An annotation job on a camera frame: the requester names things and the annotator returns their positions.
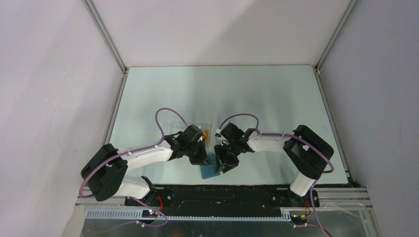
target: blue object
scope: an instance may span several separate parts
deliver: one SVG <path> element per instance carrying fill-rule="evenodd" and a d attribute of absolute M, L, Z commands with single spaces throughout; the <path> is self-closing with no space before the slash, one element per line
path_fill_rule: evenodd
<path fill-rule="evenodd" d="M 215 161 L 215 154 L 208 155 L 208 161 L 211 163 L 211 166 L 201 165 L 201 176 L 202 179 L 209 179 L 211 177 L 215 177 L 220 175 L 220 173 L 216 173 L 216 161 Z"/>

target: purple cable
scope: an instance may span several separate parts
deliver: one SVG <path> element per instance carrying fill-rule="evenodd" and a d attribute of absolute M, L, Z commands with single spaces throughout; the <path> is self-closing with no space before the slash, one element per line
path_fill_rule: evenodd
<path fill-rule="evenodd" d="M 309 226 L 313 226 L 313 227 L 317 227 L 317 228 L 320 228 L 319 226 L 316 226 L 316 225 L 313 225 L 313 224 L 307 224 L 307 225 L 295 225 L 295 227 L 297 228 L 299 228 L 299 227 L 309 227 Z M 332 235 L 326 230 L 326 229 L 323 229 L 328 235 L 329 235 L 329 237 L 332 237 Z"/>
<path fill-rule="evenodd" d="M 291 137 L 291 138 L 294 138 L 294 139 L 296 139 L 296 140 L 298 140 L 298 141 L 300 141 L 300 142 L 302 142 L 302 143 L 304 143 L 305 145 L 307 145 L 309 148 L 311 148 L 315 153 L 317 153 L 329 166 L 330 166 L 330 170 L 328 170 L 328 171 L 323 171 L 323 173 L 324 174 L 327 174 L 327 173 L 332 173 L 334 170 L 335 170 L 335 167 L 333 166 L 333 164 L 330 162 L 330 160 L 328 160 L 327 158 L 326 158 L 326 156 L 325 155 L 323 155 L 317 148 L 315 148 L 313 145 L 311 145 L 309 142 L 307 142 L 306 140 L 304 140 L 304 139 L 302 139 L 302 138 L 300 138 L 300 137 L 298 137 L 298 136 L 295 136 L 295 135 L 292 135 L 292 134 L 288 134 L 288 133 L 283 133 L 283 132 L 270 132 L 270 133 L 262 133 L 261 131 L 259 131 L 259 129 L 258 129 L 258 127 L 259 127 L 259 119 L 255 116 L 255 115 L 252 115 L 252 114 L 246 114 L 246 113 L 243 113 L 243 114 L 236 114 L 236 115 L 232 115 L 232 116 L 230 116 L 230 117 L 228 117 L 226 120 L 224 120 L 223 121 L 223 123 L 220 125 L 220 129 L 221 129 L 221 127 L 229 120 L 229 119 L 231 119 L 231 118 L 234 118 L 234 117 L 237 117 L 237 116 L 241 116 L 241 115 L 246 115 L 246 116 L 251 116 L 251 117 L 253 117 L 253 118 L 255 118 L 256 119 L 256 133 L 257 134 L 259 134 L 259 135 L 265 135 L 265 136 L 280 136 L 280 137 Z M 325 228 L 323 228 L 323 226 L 322 226 L 322 223 L 320 223 L 320 219 L 319 219 L 319 217 L 318 217 L 318 215 L 317 215 L 317 212 L 316 212 L 316 207 L 314 206 L 314 200 L 313 200 L 313 187 L 314 187 L 314 185 L 316 185 L 316 183 L 317 183 L 317 181 L 318 180 L 316 180 L 316 181 L 314 181 L 314 183 L 313 183 L 313 185 L 310 187 L 310 198 L 311 198 L 311 206 L 313 207 L 313 212 L 314 212 L 314 215 L 316 216 L 316 219 L 317 219 L 317 223 L 319 224 L 319 226 L 316 226 L 316 225 L 313 225 L 313 226 L 316 226 L 316 227 L 318 227 L 318 228 L 320 228 L 322 231 L 323 231 L 323 233 L 324 233 L 324 235 L 325 236 L 330 236 L 330 237 L 332 237 L 332 235 L 327 231 L 327 230 L 325 230 Z"/>
<path fill-rule="evenodd" d="M 125 155 L 127 155 L 129 152 L 131 152 L 131 153 L 135 153 L 135 152 L 140 152 L 140 151 L 143 151 L 143 150 L 146 150 L 146 149 L 150 149 L 150 148 L 153 148 L 155 145 L 160 145 L 163 141 L 164 141 L 164 138 L 165 138 L 165 133 L 163 132 L 163 129 L 162 129 L 162 126 L 160 125 L 160 123 L 159 123 L 159 120 L 158 120 L 158 118 L 157 118 L 157 115 L 159 114 L 159 112 L 160 111 L 162 111 L 162 110 L 169 110 L 169 111 L 172 111 L 173 113 L 175 113 L 176 115 L 178 115 L 179 116 L 179 118 L 182 120 L 182 122 L 186 125 L 186 126 L 188 126 L 188 123 L 186 123 L 186 121 L 185 121 L 185 119 L 177 112 L 177 111 L 175 111 L 175 110 L 173 110 L 173 109 L 171 109 L 171 108 L 161 108 L 161 109 L 158 109 L 157 111 L 156 111 L 156 114 L 155 114 L 155 120 L 156 120 L 156 124 L 157 124 L 157 127 L 159 128 L 159 130 L 160 130 L 160 132 L 162 133 L 162 137 L 160 138 L 160 140 L 156 143 L 156 144 L 154 144 L 154 145 L 150 145 L 150 146 L 147 146 L 147 147 L 142 147 L 142 148 L 137 148 L 137 149 L 133 149 L 133 150 L 130 150 L 130 151 L 126 151 L 126 152 L 122 152 L 122 153 L 119 153 L 119 154 L 117 154 L 117 155 L 114 155 L 114 156 L 112 156 L 112 157 L 110 157 L 110 158 L 108 158 L 108 159 L 106 159 L 104 162 L 102 162 L 100 165 L 98 165 L 92 172 L 90 172 L 89 173 L 89 175 L 84 179 L 84 181 L 83 181 L 83 183 L 82 183 L 82 185 L 80 186 L 80 189 L 79 189 L 79 197 L 80 198 L 91 198 L 91 197 L 93 197 L 93 194 L 90 194 L 90 195 L 83 195 L 83 189 L 84 189 L 84 187 L 86 186 L 86 184 L 88 183 L 88 181 L 92 178 L 92 176 L 98 171 L 98 170 L 100 170 L 102 167 L 104 167 L 107 163 L 109 163 L 109 162 L 111 162 L 111 161 L 113 161 L 114 159 L 116 159 L 116 158 L 119 158 L 119 157 L 122 157 L 122 156 L 125 156 Z M 164 223 L 162 223 L 162 224 L 158 224 L 158 225 L 150 225 L 150 224 L 145 224 L 145 223 L 142 223 L 142 225 L 144 225 L 144 226 L 149 226 L 149 227 L 160 227 L 160 226 L 163 226 L 163 225 L 165 225 L 167 222 L 168 222 L 168 218 L 167 218 L 167 216 L 166 215 L 164 215 L 161 211 L 159 211 L 159 210 L 156 210 L 156 209 L 154 209 L 154 208 L 152 208 L 152 207 L 150 207 L 150 206 L 148 206 L 148 205 L 146 205 L 145 203 L 143 203 L 142 201 L 140 201 L 140 200 L 138 200 L 138 199 L 136 199 L 135 197 L 131 197 L 133 200 L 135 200 L 136 202 L 138 202 L 139 204 L 141 204 L 141 205 L 143 205 L 143 206 L 145 206 L 145 207 L 147 207 L 147 208 L 149 208 L 149 209 L 151 209 L 151 210 L 154 210 L 154 211 L 156 211 L 157 213 L 159 213 L 161 216 L 163 216 L 164 218 L 165 218 L 165 222 Z M 114 230 L 114 229 L 117 229 L 117 228 L 119 228 L 119 227 L 121 227 L 121 226 L 124 226 L 124 225 L 127 225 L 127 224 L 132 224 L 132 223 L 137 223 L 137 221 L 128 221 L 128 222 L 124 222 L 124 223 L 122 223 L 122 224 L 119 224 L 119 225 L 117 225 L 117 226 L 115 226 L 115 227 L 113 227 L 113 228 L 111 228 L 111 229 L 109 229 L 109 230 L 106 230 L 106 231 L 100 231 L 100 232 L 94 232 L 94 233 L 105 233 L 105 232 L 109 232 L 109 231 L 112 231 L 112 230 Z"/>
<path fill-rule="evenodd" d="M 225 122 L 227 122 L 229 119 L 232 119 L 232 118 L 234 118 L 234 117 L 237 117 L 237 116 L 242 116 L 242 115 L 245 115 L 245 116 L 250 116 L 250 117 L 253 117 L 253 118 L 255 118 L 256 119 L 256 131 L 257 131 L 257 133 L 259 134 L 259 130 L 257 129 L 258 127 L 259 127 L 259 119 L 255 116 L 255 115 L 252 115 L 252 114 L 247 114 L 247 113 L 243 113 L 243 114 L 236 114 L 236 115 L 232 115 L 232 116 L 230 116 L 230 117 L 228 117 L 228 118 L 226 118 L 222 123 L 221 123 L 221 125 L 220 125 L 220 127 L 219 127 L 219 129 L 221 129 L 221 127 L 225 124 Z"/>
<path fill-rule="evenodd" d="M 128 225 L 128 224 L 141 224 L 141 225 L 148 226 L 148 227 L 160 227 L 160 226 L 164 226 L 165 224 L 167 224 L 168 217 L 166 215 L 164 215 L 161 211 L 152 208 L 151 206 L 143 203 L 142 201 L 140 201 L 140 200 L 138 200 L 138 199 L 136 199 L 134 197 L 130 197 L 130 198 L 132 198 L 134 201 L 138 202 L 139 204 L 147 207 L 148 209 L 151 209 L 151 210 L 159 213 L 161 216 L 164 217 L 165 221 L 163 223 L 161 223 L 161 224 L 158 224 L 158 225 L 146 224 L 146 223 L 143 223 L 143 222 L 140 222 L 140 221 L 127 221 L 127 222 L 121 223 L 121 224 L 119 224 L 117 226 L 114 226 L 114 227 L 112 227 L 110 229 L 107 229 L 107 230 L 104 230 L 104 231 L 90 231 L 90 232 L 95 233 L 95 234 L 103 234 L 103 233 L 111 232 L 111 231 L 113 231 L 113 230 L 115 230 L 115 229 L 117 229 L 117 228 L 119 228 L 121 226 Z"/>
<path fill-rule="evenodd" d="M 300 142 L 302 142 L 302 143 L 304 143 L 305 145 L 307 145 L 309 148 L 311 148 L 315 153 L 317 153 L 329 166 L 330 166 L 330 170 L 328 170 L 328 171 L 324 171 L 323 173 L 324 174 L 327 174 L 327 173 L 332 173 L 334 170 L 335 170 L 335 167 L 333 166 L 333 164 L 330 162 L 330 160 L 328 160 L 327 158 L 326 158 L 326 156 L 324 155 L 324 154 L 322 154 L 317 148 L 315 148 L 313 145 L 311 145 L 309 142 L 307 142 L 306 140 L 304 140 L 304 139 L 302 139 L 302 138 L 300 138 L 300 137 L 298 137 L 298 136 L 295 136 L 295 135 L 292 135 L 292 134 L 288 134 L 288 133 L 283 133 L 283 132 L 270 132 L 270 133 L 262 133 L 261 131 L 259 131 L 259 119 L 258 119 L 258 117 L 256 116 L 256 115 L 252 115 L 252 114 L 247 114 L 247 113 L 243 113 L 243 114 L 236 114 L 236 115 L 232 115 L 232 116 L 230 116 L 230 117 L 228 117 L 228 118 L 226 118 L 222 123 L 221 123 L 221 125 L 220 125 L 220 127 L 219 127 L 219 129 L 221 129 L 222 128 L 222 126 L 229 120 L 229 119 L 231 119 L 231 118 L 234 118 L 234 117 L 237 117 L 237 116 L 242 116 L 242 115 L 245 115 L 245 116 L 250 116 L 250 117 L 253 117 L 253 118 L 255 118 L 256 119 L 256 127 L 255 127 L 255 129 L 256 129 L 256 133 L 257 134 L 259 134 L 259 135 L 265 135 L 265 136 L 280 136 L 280 137 L 291 137 L 291 138 L 294 138 L 294 139 L 296 139 L 296 140 L 298 140 L 298 141 L 300 141 Z"/>
<path fill-rule="evenodd" d="M 169 110 L 169 111 L 172 111 L 173 113 L 175 113 L 176 115 L 178 115 L 179 116 L 179 118 L 182 120 L 182 122 L 186 125 L 186 126 L 188 126 L 188 124 L 186 123 L 186 121 L 185 121 L 185 119 L 182 117 L 182 115 L 180 115 L 178 112 L 176 112 L 175 110 L 173 110 L 173 109 L 171 109 L 171 108 L 161 108 L 161 109 L 158 109 L 157 111 L 156 111 L 156 114 L 155 114 L 155 120 L 156 120 L 156 124 L 157 124 L 157 127 L 159 127 L 159 130 L 160 130 L 160 132 L 162 133 L 162 137 L 160 138 L 160 140 L 155 144 L 155 145 L 160 145 L 162 142 L 163 142 L 163 140 L 165 139 L 165 133 L 163 132 L 163 129 L 162 129 L 162 126 L 160 126 L 160 123 L 159 123 L 159 120 L 158 120 L 158 118 L 157 118 L 157 115 L 159 114 L 159 112 L 160 111 L 162 111 L 162 110 Z M 114 156 L 112 156 L 112 157 L 110 157 L 110 158 L 108 158 L 107 160 L 105 160 L 104 162 L 102 162 L 100 165 L 98 165 L 85 179 L 84 179 L 84 181 L 83 181 L 83 183 L 82 183 L 82 185 L 80 186 L 80 189 L 79 189 L 79 197 L 80 198 L 91 198 L 91 197 L 93 197 L 93 194 L 90 194 L 90 195 L 87 195 L 87 196 L 85 196 L 85 195 L 83 195 L 83 189 L 84 189 L 84 187 L 86 186 L 86 184 L 89 182 L 89 180 L 92 178 L 92 176 L 98 171 L 98 170 L 100 170 L 100 168 L 102 168 L 102 167 L 104 167 L 107 163 L 109 163 L 109 162 L 111 162 L 111 161 L 113 161 L 114 159 L 116 159 L 116 158 L 119 158 L 119 157 L 122 157 L 122 156 L 125 156 L 125 155 L 127 155 L 129 152 L 131 152 L 131 153 L 135 153 L 135 152 L 140 152 L 140 151 L 143 151 L 143 150 L 146 150 L 146 149 L 150 149 L 150 148 L 153 148 L 155 145 L 151 145 L 151 146 L 147 146 L 147 147 L 142 147 L 142 148 L 137 148 L 137 149 L 133 149 L 133 150 L 130 150 L 130 151 L 126 151 L 126 152 L 122 152 L 122 153 L 120 153 L 120 154 L 117 154 L 117 155 L 114 155 Z"/>
<path fill-rule="evenodd" d="M 319 216 L 317 215 L 316 207 L 314 206 L 313 188 L 314 188 L 314 185 L 316 185 L 317 181 L 318 180 L 314 181 L 313 185 L 311 185 L 310 190 L 309 190 L 309 192 L 310 192 L 311 206 L 313 207 L 313 213 L 316 216 L 317 223 L 319 224 L 318 227 L 323 231 L 323 234 L 325 236 L 328 236 L 329 235 L 330 237 L 332 237 L 332 235 L 325 228 L 323 228 L 322 223 L 320 222 Z"/>

